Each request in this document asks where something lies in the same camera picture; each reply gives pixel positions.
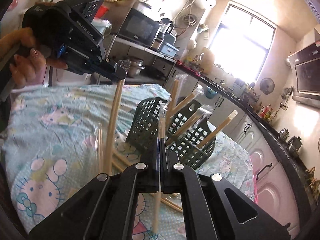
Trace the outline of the person's left hand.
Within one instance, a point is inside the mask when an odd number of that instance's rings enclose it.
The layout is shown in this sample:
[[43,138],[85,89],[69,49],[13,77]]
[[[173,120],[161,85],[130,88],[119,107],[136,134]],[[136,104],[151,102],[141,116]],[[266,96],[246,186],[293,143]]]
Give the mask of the person's left hand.
[[64,62],[50,57],[45,58],[41,54],[38,50],[39,43],[31,28],[15,30],[1,38],[1,58],[18,43],[29,48],[30,52],[27,57],[15,54],[15,63],[9,66],[16,88],[23,88],[27,83],[33,81],[36,78],[36,74],[47,66],[57,69],[68,68]]

